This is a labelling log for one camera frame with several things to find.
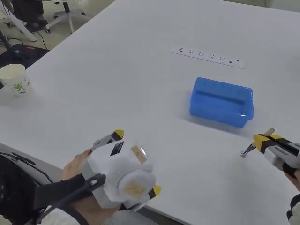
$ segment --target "white paper cup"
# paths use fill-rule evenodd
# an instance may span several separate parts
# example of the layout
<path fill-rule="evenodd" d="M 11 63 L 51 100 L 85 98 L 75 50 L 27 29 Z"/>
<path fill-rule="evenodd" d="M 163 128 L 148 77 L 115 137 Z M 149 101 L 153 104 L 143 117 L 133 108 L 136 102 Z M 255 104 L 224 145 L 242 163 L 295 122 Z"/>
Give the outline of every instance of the white paper cup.
<path fill-rule="evenodd" d="M 25 66 L 21 64 L 10 64 L 0 69 L 0 80 L 18 96 L 24 96 L 31 90 Z"/>

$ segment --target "power strip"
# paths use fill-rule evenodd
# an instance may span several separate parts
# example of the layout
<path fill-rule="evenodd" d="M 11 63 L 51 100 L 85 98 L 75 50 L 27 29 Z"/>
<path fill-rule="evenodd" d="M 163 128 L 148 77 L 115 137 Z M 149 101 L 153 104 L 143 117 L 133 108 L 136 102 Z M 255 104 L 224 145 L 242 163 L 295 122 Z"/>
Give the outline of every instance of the power strip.
<path fill-rule="evenodd" d="M 245 61 L 241 59 L 234 59 L 234 58 L 229 58 L 225 56 L 220 56 L 216 54 L 212 54 L 209 52 L 202 52 L 198 51 L 195 49 L 190 49 L 190 48 L 173 48 L 170 52 L 179 54 L 179 55 L 185 55 L 188 57 L 192 57 L 195 59 L 199 60 L 206 60 L 209 62 L 216 62 L 219 64 L 231 66 L 231 67 L 237 67 L 241 69 L 245 69 Z"/>

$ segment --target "black cable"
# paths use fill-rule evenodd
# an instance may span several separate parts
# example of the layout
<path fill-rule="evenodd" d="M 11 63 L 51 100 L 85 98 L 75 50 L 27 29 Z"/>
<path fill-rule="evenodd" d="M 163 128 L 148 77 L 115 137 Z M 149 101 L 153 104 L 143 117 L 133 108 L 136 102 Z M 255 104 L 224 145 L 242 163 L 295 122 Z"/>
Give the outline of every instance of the black cable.
<path fill-rule="evenodd" d="M 10 156 L 12 158 L 14 158 L 15 160 L 21 161 L 23 163 L 25 163 L 26 165 L 32 167 L 33 169 L 37 170 L 38 172 L 40 172 L 41 174 L 43 174 L 49 181 L 50 183 L 53 183 L 52 179 L 48 176 L 47 173 L 45 173 L 44 171 L 41 171 L 40 169 L 38 169 L 37 167 L 35 167 L 31 162 L 31 160 L 28 160 L 24 157 L 18 157 L 9 153 L 4 153 L 4 152 L 0 152 L 0 155 L 4 155 L 4 156 Z"/>
<path fill-rule="evenodd" d="M 48 50 L 48 48 L 47 48 L 47 46 L 46 46 L 46 44 L 45 44 L 45 41 L 44 41 L 44 38 L 43 38 L 43 36 L 37 31 L 37 33 L 41 36 L 41 38 L 42 38 L 42 40 L 43 40 L 43 44 L 44 44 L 44 46 L 45 46 L 45 49 L 47 49 Z"/>
<path fill-rule="evenodd" d="M 2 5 L 3 5 L 3 8 L 4 8 L 4 12 L 7 14 L 7 15 L 10 15 L 10 11 L 8 8 L 6 8 L 6 6 L 4 5 L 3 1 L 2 1 Z"/>
<path fill-rule="evenodd" d="M 20 41 L 22 45 L 24 44 L 24 42 L 23 42 L 22 40 L 17 39 L 17 38 L 10 38 L 10 39 L 8 40 L 8 43 L 9 43 L 10 40 L 17 40 L 17 41 Z"/>
<path fill-rule="evenodd" d="M 46 212 L 44 212 L 37 220 L 37 224 L 40 224 L 42 222 L 42 220 L 49 215 L 50 212 L 52 212 L 55 208 L 58 208 L 62 205 L 65 205 L 69 202 L 71 202 L 72 200 L 74 200 L 78 195 L 81 195 L 83 192 L 85 191 L 93 191 L 97 188 L 99 188 L 100 186 L 104 185 L 105 183 L 105 179 L 106 176 L 104 174 L 96 174 L 94 176 L 92 176 L 91 178 L 87 179 L 85 181 L 85 184 L 83 187 L 77 189 L 76 191 L 74 191 L 73 193 L 67 195 L 66 197 L 64 197 L 63 199 L 59 200 L 58 202 L 56 202 L 55 204 L 53 204 Z"/>

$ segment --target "human hand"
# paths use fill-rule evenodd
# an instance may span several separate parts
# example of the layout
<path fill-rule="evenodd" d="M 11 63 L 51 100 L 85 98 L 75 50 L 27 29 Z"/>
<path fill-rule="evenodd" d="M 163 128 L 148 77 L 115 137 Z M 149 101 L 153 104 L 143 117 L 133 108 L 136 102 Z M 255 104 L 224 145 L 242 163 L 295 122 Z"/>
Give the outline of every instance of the human hand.
<path fill-rule="evenodd" d="M 90 150 L 86 150 L 83 153 L 76 155 L 73 161 L 69 162 L 64 167 L 61 179 L 68 180 L 80 174 L 80 166 L 90 153 Z M 119 209 L 119 207 L 112 209 L 102 209 L 94 196 L 81 199 L 77 202 L 73 202 L 71 203 L 71 206 L 85 217 L 89 225 L 99 225 Z"/>
<path fill-rule="evenodd" d="M 300 191 L 300 170 L 296 170 L 294 173 L 295 177 L 291 177 L 289 174 L 285 173 L 285 176 L 291 181 L 293 185 L 297 188 L 298 191 Z"/>

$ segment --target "blue box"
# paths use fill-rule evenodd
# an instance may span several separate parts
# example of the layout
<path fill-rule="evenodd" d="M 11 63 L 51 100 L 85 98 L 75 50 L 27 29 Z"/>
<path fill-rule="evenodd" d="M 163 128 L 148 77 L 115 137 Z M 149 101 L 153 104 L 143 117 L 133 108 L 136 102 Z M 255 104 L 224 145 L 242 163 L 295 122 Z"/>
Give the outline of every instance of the blue box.
<path fill-rule="evenodd" d="M 253 118 L 251 88 L 198 77 L 189 112 L 192 116 L 242 128 Z"/>

